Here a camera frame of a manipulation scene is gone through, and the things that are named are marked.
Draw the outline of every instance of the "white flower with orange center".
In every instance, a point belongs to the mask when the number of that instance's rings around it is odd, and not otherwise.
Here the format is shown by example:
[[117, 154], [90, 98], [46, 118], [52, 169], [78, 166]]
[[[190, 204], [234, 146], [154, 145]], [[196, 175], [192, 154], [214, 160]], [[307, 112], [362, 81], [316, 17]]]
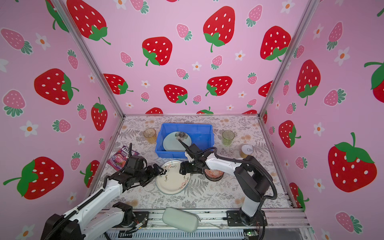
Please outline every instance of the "white flower with orange center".
[[317, 135], [319, 135], [319, 137], [321, 137], [321, 133], [324, 132], [324, 130], [325, 130], [325, 128], [323, 128], [321, 126], [321, 122], [319, 124], [314, 124], [313, 127], [314, 127], [313, 134], [317, 133]]
[[240, 61], [242, 61], [242, 60], [243, 60], [243, 57], [245, 56], [245, 53], [243, 53], [243, 50], [240, 50], [240, 52], [235, 53], [235, 56], [236, 56], [235, 60], [240, 60]]
[[148, 88], [148, 86], [150, 86], [150, 84], [148, 83], [148, 81], [141, 81], [141, 85], [144, 86], [145, 88]]
[[85, 136], [83, 136], [83, 135], [81, 135], [81, 133], [79, 133], [79, 136], [76, 138], [76, 140], [78, 141], [78, 145], [85, 143], [84, 139], [85, 139]]
[[71, 205], [71, 203], [73, 201], [76, 201], [76, 192], [71, 192], [70, 196], [67, 198], [67, 201], [69, 202], [69, 204]]
[[344, 50], [339, 49], [338, 51], [339, 56], [337, 56], [334, 60], [335, 62], [339, 62], [339, 66], [341, 66], [345, 60], [350, 58], [348, 51], [349, 51], [349, 47], [347, 47]]
[[246, 95], [246, 93], [244, 93], [244, 91], [242, 91], [241, 93], [239, 93], [239, 98], [244, 98]]
[[127, 10], [127, 8], [125, 7], [125, 3], [127, 2], [127, 0], [113, 0], [115, 3], [116, 3], [116, 8], [117, 9], [124, 9], [124, 10]]
[[29, 135], [37, 135], [37, 131], [36, 131], [36, 129], [37, 129], [37, 127], [38, 127], [39, 125], [37, 125], [37, 124], [32, 124], [31, 123], [31, 121], [27, 121], [26, 122], [26, 126], [21, 126], [20, 127], [20, 129], [21, 130], [23, 130], [23, 131], [25, 131], [25, 133], [24, 133], [24, 135], [25, 135], [25, 137], [28, 137]]
[[49, 48], [51, 45], [47, 42], [47, 37], [46, 36], [40, 36], [40, 34], [36, 33], [36, 43], [41, 45], [41, 47], [46, 50]]
[[17, 235], [15, 237], [15, 239], [20, 239], [20, 240], [26, 240], [28, 237], [31, 237], [33, 236], [33, 228], [35, 227], [35, 225], [31, 225], [30, 227], [28, 226], [24, 226], [23, 227], [23, 230], [21, 231], [21, 233], [19, 235]]
[[292, 2], [292, 0], [288, 0], [286, 2], [281, 3], [283, 5], [283, 8], [281, 9], [280, 13], [286, 12], [289, 13], [290, 9], [293, 8], [295, 3]]
[[322, 189], [325, 189], [324, 185], [321, 183], [321, 179], [314, 178], [313, 180], [314, 180], [313, 187], [317, 188], [317, 190], [319, 190], [319, 192], [321, 192]]
[[323, 26], [321, 26], [320, 25], [320, 23], [319, 23], [319, 26], [317, 26], [317, 28], [315, 29], [315, 30], [313, 30], [313, 39], [315, 39], [315, 38], [319, 38], [320, 37], [320, 33], [321, 33], [321, 31], [323, 30]]

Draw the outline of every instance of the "snack bag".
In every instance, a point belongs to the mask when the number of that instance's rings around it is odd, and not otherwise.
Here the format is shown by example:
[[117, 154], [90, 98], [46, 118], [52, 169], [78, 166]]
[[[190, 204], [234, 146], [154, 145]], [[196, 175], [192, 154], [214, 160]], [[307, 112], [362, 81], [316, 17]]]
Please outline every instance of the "snack bag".
[[[112, 157], [107, 160], [107, 163], [111, 165], [115, 170], [121, 170], [125, 162], [128, 159], [129, 147], [123, 146], [120, 148], [117, 153], [115, 153]], [[132, 150], [132, 155], [139, 155], [138, 152]]]

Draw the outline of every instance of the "red strawberry print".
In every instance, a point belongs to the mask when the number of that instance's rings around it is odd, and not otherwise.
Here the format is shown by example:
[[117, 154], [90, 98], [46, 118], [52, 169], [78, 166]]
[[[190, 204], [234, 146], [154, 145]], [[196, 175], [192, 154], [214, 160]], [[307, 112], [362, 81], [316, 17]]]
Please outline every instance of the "red strawberry print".
[[330, 91], [324, 98], [324, 104], [334, 107], [336, 104], [340, 104], [345, 100], [347, 93], [343, 89]]
[[24, 38], [20, 33], [7, 28], [2, 28], [0, 32], [3, 38], [12, 48], [20, 50], [22, 53], [28, 55], [33, 53], [32, 46], [28, 41], [24, 41]]
[[130, 0], [133, 8], [136, 11], [140, 11], [142, 14], [147, 14], [149, 12], [149, 6], [144, 0]]
[[128, 84], [124, 80], [124, 78], [120, 77], [119, 75], [115, 74], [103, 74], [105, 79], [107, 80], [109, 87], [111, 88], [112, 92], [114, 94], [124, 94], [127, 91], [133, 92], [133, 90], [128, 90]]
[[288, 93], [288, 90], [289, 90], [289, 81], [288, 80], [285, 80], [284, 82], [284, 87], [283, 87], [283, 95], [287, 95]]
[[144, 56], [148, 58], [146, 66], [148, 66], [148, 61], [154, 65], [165, 65], [172, 53], [172, 43], [164, 36], [145, 39], [142, 48]]
[[377, 169], [369, 154], [355, 147], [355, 133], [351, 132], [353, 146], [347, 142], [336, 144], [329, 150], [328, 164], [333, 183], [344, 192], [353, 192], [370, 184]]
[[73, 69], [77, 69], [77, 66], [79, 65], [79, 61], [76, 58], [76, 54], [72, 49], [68, 50], [68, 62], [73, 67]]
[[246, 112], [243, 112], [242, 114], [257, 114], [257, 111], [251, 109], [251, 110], [248, 110], [248, 111], [246, 111]]
[[298, 157], [295, 161], [296, 166], [298, 166], [300, 169], [307, 168], [308, 161], [305, 157]]
[[79, 117], [82, 120], [87, 119], [87, 109], [84, 108], [84, 105], [82, 104], [77, 105], [77, 111], [79, 111]]
[[107, 36], [107, 23], [103, 16], [82, 0], [67, 0], [67, 8], [81, 35], [94, 41]]
[[264, 121], [264, 124], [266, 124], [266, 120], [268, 119], [268, 114], [267, 112], [265, 111], [265, 114], [263, 116], [263, 121]]
[[265, 60], [273, 60], [283, 55], [291, 42], [291, 35], [279, 26], [273, 26], [264, 35], [260, 56]]
[[56, 132], [66, 132], [71, 129], [71, 124], [67, 120], [62, 119], [54, 121], [52, 127]]
[[122, 62], [125, 63], [126, 66], [133, 67], [132, 58], [128, 54], [126, 54], [125, 52], [120, 53], [120, 59]]
[[100, 162], [97, 160], [93, 160], [90, 164], [88, 164], [85, 173], [80, 171], [81, 174], [85, 175], [84, 176], [84, 183], [89, 188], [91, 185], [91, 182], [93, 180], [93, 177], [95, 176], [96, 170], [99, 167]]
[[200, 102], [201, 102], [201, 96], [200, 95], [196, 95], [193, 98], [193, 104], [198, 105]]
[[307, 106], [308, 96], [315, 93], [320, 84], [320, 71], [312, 60], [306, 60], [301, 66], [296, 83], [296, 92], [301, 98], [306, 98], [304, 106]]
[[151, 108], [145, 114], [163, 114], [160, 108]]
[[189, 41], [192, 39], [192, 32], [184, 24], [178, 24], [176, 26], [177, 34], [179, 37], [184, 38], [184, 40]]
[[211, 53], [213, 45], [220, 47], [227, 44], [233, 37], [235, 31], [235, 11], [229, 6], [217, 10], [210, 16], [203, 26], [205, 40], [211, 43]]
[[67, 26], [65, 26], [65, 24], [64, 24], [63, 20], [61, 19], [59, 13], [57, 13], [55, 7], [53, 6], [51, 0], [45, 0], [45, 3], [47, 5], [48, 12], [55, 19], [53, 21], [53, 25], [52, 25], [53, 30], [56, 30], [55, 29], [55, 24], [57, 22], [57, 24], [59, 25], [59, 27], [61, 29], [63, 29], [66, 32], [69, 32]]
[[291, 120], [287, 120], [279, 126], [279, 136], [287, 148], [292, 147], [295, 144], [296, 138], [296, 127]]
[[287, 114], [291, 115], [294, 111], [296, 111], [296, 103], [290, 103], [285, 111]]
[[262, 17], [262, 12], [263, 12], [263, 5], [261, 4], [257, 5], [252, 10], [249, 11], [247, 22], [246, 22], [249, 28], [256, 25], [256, 22], [260, 20], [260, 18]]
[[269, 134], [270, 135], [273, 135], [275, 133], [275, 127], [274, 126], [271, 126], [270, 128], [269, 128]]
[[273, 81], [270, 81], [264, 85], [262, 85], [260, 88], [259, 88], [259, 95], [263, 96], [263, 97], [266, 97], [266, 95], [268, 94], [269, 92], [269, 89], [271, 88], [271, 85], [272, 85], [272, 82]]
[[79, 165], [80, 165], [80, 153], [78, 152], [75, 152], [73, 155], [72, 155], [72, 159], [71, 159], [71, 168], [73, 171], [75, 171]]
[[221, 55], [217, 55], [216, 57], [214, 57], [212, 59], [212, 64], [211, 64], [211, 68], [213, 70], [216, 70], [219, 68], [219, 66], [223, 63], [223, 56]]
[[248, 80], [247, 82], [251, 85], [254, 85], [257, 81], [257, 76], [256, 76], [256, 73], [250, 73], [248, 74]]
[[59, 105], [68, 104], [73, 97], [71, 80], [60, 69], [53, 68], [35, 79], [36, 92], [45, 99]]
[[189, 78], [187, 71], [185, 71], [184, 69], [178, 68], [176, 69], [176, 73], [179, 78], [182, 78], [184, 80]]
[[98, 103], [95, 103], [91, 109], [91, 117], [93, 124], [96, 127], [96, 130], [101, 131], [108, 118], [108, 112], [107, 109], [105, 109], [105, 106], [101, 104], [100, 98]]
[[299, 207], [299, 208], [301, 207], [301, 208], [303, 208], [303, 211], [305, 211], [305, 203], [304, 202], [308, 202], [310, 199], [307, 198], [306, 200], [304, 200], [303, 193], [301, 192], [300, 188], [296, 185], [296, 183], [291, 182], [289, 184], [289, 187], [291, 189], [291, 192], [293, 194], [293, 198], [295, 199], [297, 207]]
[[226, 93], [229, 87], [232, 85], [232, 78], [228, 76], [214, 77], [207, 82], [207, 94], [210, 93], [213, 96], [221, 96]]
[[166, 94], [168, 100], [172, 103], [184, 102], [187, 105], [187, 102], [185, 100], [188, 97], [188, 92], [185, 88], [172, 84], [167, 84], [164, 86], [164, 93]]
[[147, 102], [149, 100], [149, 94], [147, 92], [143, 92], [141, 95], [141, 100]]
[[105, 141], [103, 138], [99, 139], [99, 145], [100, 145], [100, 149], [104, 151], [105, 150]]
[[384, 63], [369, 62], [365, 63], [364, 67], [370, 65], [380, 65], [380, 67], [378, 67], [372, 74], [371, 89], [373, 90], [373, 95], [375, 96], [375, 98], [380, 102], [384, 103]]
[[334, 49], [337, 45], [337, 41], [341, 38], [343, 34], [343, 23], [338, 22], [336, 25], [333, 27], [332, 31], [330, 32], [328, 36], [328, 41], [327, 42], [327, 49], [328, 51], [331, 51]]
[[345, 228], [345, 230], [353, 233], [355, 231], [357, 234], [362, 233], [362, 225], [360, 224], [360, 221], [357, 220], [354, 216], [349, 216], [345, 212], [338, 212], [335, 215], [335, 218], [337, 222]]
[[254, 98], [252, 100], [250, 100], [247, 104], [247, 108], [251, 108], [253, 107], [255, 104], [256, 104], [257, 100]]
[[209, 107], [208, 110], [200, 110], [196, 114], [213, 114], [213, 112], [211, 112], [211, 107]]
[[10, 117], [20, 117], [24, 113], [22, 109], [25, 108], [25, 101], [22, 94], [17, 90], [9, 90], [3, 96], [3, 103], [5, 114]]
[[22, 170], [22, 176], [9, 179], [3, 185], [20, 179], [17, 191], [26, 199], [37, 199], [56, 188], [64, 178], [63, 169], [52, 159], [38, 157]]

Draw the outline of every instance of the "floral tablecloth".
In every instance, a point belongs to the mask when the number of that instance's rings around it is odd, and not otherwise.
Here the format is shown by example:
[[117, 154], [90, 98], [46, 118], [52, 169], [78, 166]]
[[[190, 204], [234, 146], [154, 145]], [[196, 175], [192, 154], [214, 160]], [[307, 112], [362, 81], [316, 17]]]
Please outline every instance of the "floral tablecloth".
[[[159, 132], [161, 124], [165, 122], [211, 124], [215, 134], [214, 146], [218, 149], [217, 153], [222, 156], [240, 158], [240, 147], [243, 144], [252, 145], [252, 155], [271, 174], [278, 192], [278, 198], [276, 200], [267, 199], [263, 207], [289, 207], [256, 116], [216, 116], [203, 114], [191, 116], [127, 116], [111, 156], [122, 146], [129, 146], [131, 142], [133, 144], [132, 149], [146, 158], [148, 164], [157, 163], [161, 166], [165, 162], [170, 161], [171, 159], [158, 157], [155, 153], [156, 144], [149, 144], [143, 136], [143, 131], [149, 127]], [[221, 141], [222, 133], [225, 130], [231, 130], [235, 133], [235, 138], [230, 147], [224, 146]], [[111, 175], [114, 172], [115, 170], [109, 164], [106, 164], [96, 189], [102, 186], [105, 176]], [[267, 194], [272, 195], [271, 188], [269, 188]], [[111, 208], [116, 202], [125, 202], [135, 209], [163, 209], [166, 207], [178, 209], [233, 209], [241, 207], [244, 197], [245, 194], [234, 176], [224, 174], [221, 180], [213, 182], [208, 180], [203, 174], [192, 174], [188, 186], [176, 195], [163, 194], [157, 189], [156, 181], [153, 180], [145, 187], [136, 187], [124, 192], [105, 208]]]

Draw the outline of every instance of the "pink strawberry print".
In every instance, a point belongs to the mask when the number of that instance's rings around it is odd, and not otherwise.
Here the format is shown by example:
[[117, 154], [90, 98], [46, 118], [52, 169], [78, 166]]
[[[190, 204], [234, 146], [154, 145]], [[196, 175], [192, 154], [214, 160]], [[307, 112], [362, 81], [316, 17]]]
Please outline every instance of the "pink strawberry print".
[[256, 104], [257, 100], [254, 98], [251, 101], [248, 102], [247, 108], [251, 108]]
[[10, 117], [20, 117], [24, 113], [25, 101], [21, 93], [17, 90], [10, 90], [3, 97], [4, 111]]
[[286, 109], [287, 114], [291, 115], [294, 111], [296, 111], [296, 103], [290, 103]]
[[125, 52], [121, 52], [120, 58], [121, 58], [121, 61], [124, 62], [126, 66], [130, 68], [133, 67], [132, 58], [128, 54], [126, 54]]
[[211, 68], [213, 70], [216, 70], [219, 68], [219, 66], [223, 63], [223, 56], [221, 55], [217, 55], [216, 57], [214, 57], [212, 59], [212, 64], [211, 64]]
[[295, 52], [293, 53], [294, 58], [299, 58], [304, 53], [304, 46], [300, 45], [298, 48], [296, 48]]
[[296, 166], [298, 166], [300, 169], [307, 168], [308, 161], [305, 157], [298, 157], [295, 161]]
[[75, 152], [72, 155], [72, 159], [70, 163], [71, 163], [72, 170], [75, 171], [80, 165], [80, 153]]
[[141, 100], [147, 102], [149, 100], [149, 94], [147, 92], [143, 92], [141, 95]]
[[345, 212], [338, 212], [335, 215], [337, 222], [345, 228], [345, 230], [353, 233], [355, 231], [357, 234], [362, 233], [362, 225], [360, 221], [357, 220], [354, 216], [349, 216]]
[[149, 6], [144, 0], [131, 0], [131, 4], [136, 11], [140, 11], [142, 14], [149, 12]]
[[24, 41], [24, 38], [20, 33], [7, 28], [2, 28], [0, 32], [3, 38], [12, 48], [20, 50], [22, 53], [28, 55], [33, 53], [32, 46], [28, 41]]
[[194, 96], [193, 104], [198, 105], [200, 102], [201, 102], [201, 96], [200, 95]]
[[269, 128], [269, 134], [270, 135], [273, 135], [275, 133], [275, 127], [274, 126], [271, 126], [270, 128]]
[[99, 139], [99, 145], [100, 145], [100, 149], [104, 151], [105, 150], [105, 141], [103, 138]]
[[247, 82], [251, 85], [255, 84], [257, 81], [256, 73], [250, 73], [248, 74], [248, 80]]
[[337, 45], [337, 41], [341, 38], [343, 34], [343, 23], [338, 22], [336, 25], [333, 27], [332, 31], [330, 32], [328, 36], [328, 41], [327, 42], [327, 49], [328, 51], [331, 51], [334, 49]]
[[182, 78], [184, 80], [189, 78], [187, 71], [185, 71], [184, 69], [178, 68], [176, 69], [176, 73], [179, 78]]
[[262, 12], [263, 12], [263, 5], [261, 4], [257, 5], [252, 10], [249, 11], [247, 22], [246, 22], [249, 28], [256, 25], [256, 22], [260, 20], [260, 18], [262, 17]]
[[192, 32], [186, 25], [179, 23], [176, 26], [176, 30], [179, 37], [184, 38], [184, 40], [189, 41], [192, 39]]
[[72, 51], [72, 49], [69, 49], [68, 55], [69, 55], [68, 62], [73, 67], [73, 69], [77, 69], [77, 66], [79, 65], [79, 61], [76, 58], [76, 54], [74, 53], [74, 51]]
[[54, 121], [52, 127], [56, 132], [66, 132], [71, 129], [71, 124], [67, 120], [62, 119]]
[[87, 119], [87, 109], [84, 108], [84, 105], [82, 104], [77, 105], [77, 111], [79, 112], [79, 117], [82, 120]]
[[334, 107], [337, 104], [341, 104], [345, 100], [346, 95], [347, 93], [341, 88], [339, 88], [337, 91], [333, 89], [325, 96], [324, 104]]
[[283, 95], [287, 95], [288, 93], [288, 90], [289, 90], [289, 81], [288, 80], [285, 80], [284, 82], [284, 87], [283, 87]]

